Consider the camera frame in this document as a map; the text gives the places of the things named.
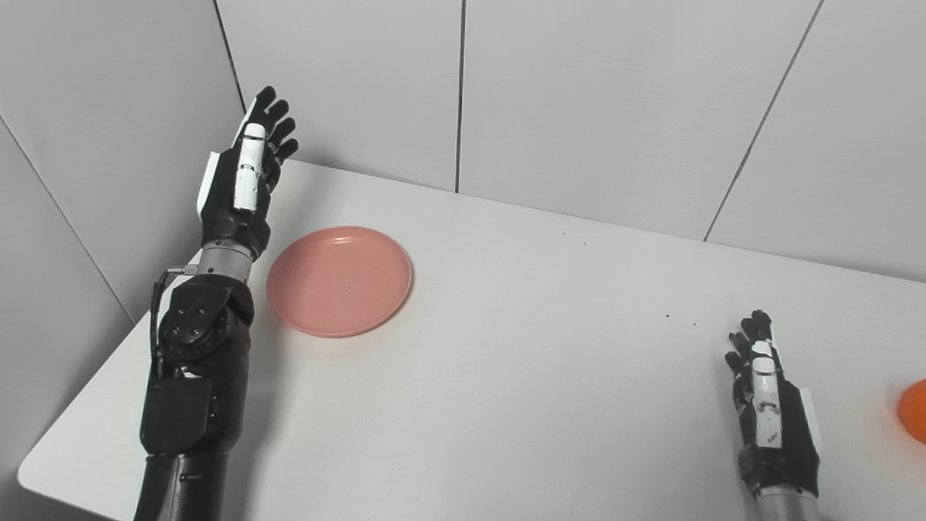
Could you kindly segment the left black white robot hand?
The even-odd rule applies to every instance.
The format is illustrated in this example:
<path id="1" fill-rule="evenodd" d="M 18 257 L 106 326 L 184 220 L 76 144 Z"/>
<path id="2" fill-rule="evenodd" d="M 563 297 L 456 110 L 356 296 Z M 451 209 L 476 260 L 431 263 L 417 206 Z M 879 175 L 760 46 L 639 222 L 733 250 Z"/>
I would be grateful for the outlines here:
<path id="1" fill-rule="evenodd" d="M 203 246 L 232 241 L 257 260 L 268 247 L 271 194 L 284 162 L 299 149 L 290 106 L 276 89 L 260 90 L 242 117 L 231 145 L 206 166 L 196 198 Z"/>

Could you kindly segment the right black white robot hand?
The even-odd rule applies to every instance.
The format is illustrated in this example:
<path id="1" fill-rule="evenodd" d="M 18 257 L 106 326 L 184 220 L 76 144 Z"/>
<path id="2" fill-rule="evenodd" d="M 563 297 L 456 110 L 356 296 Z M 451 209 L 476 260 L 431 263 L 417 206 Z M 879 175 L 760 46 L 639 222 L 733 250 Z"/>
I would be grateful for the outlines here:
<path id="1" fill-rule="evenodd" d="M 744 445 L 738 454 L 741 479 L 754 495 L 788 487 L 819 496 L 820 455 L 808 409 L 801 390 L 785 376 L 773 320 L 753 310 L 729 339 L 732 350 L 725 360 Z"/>

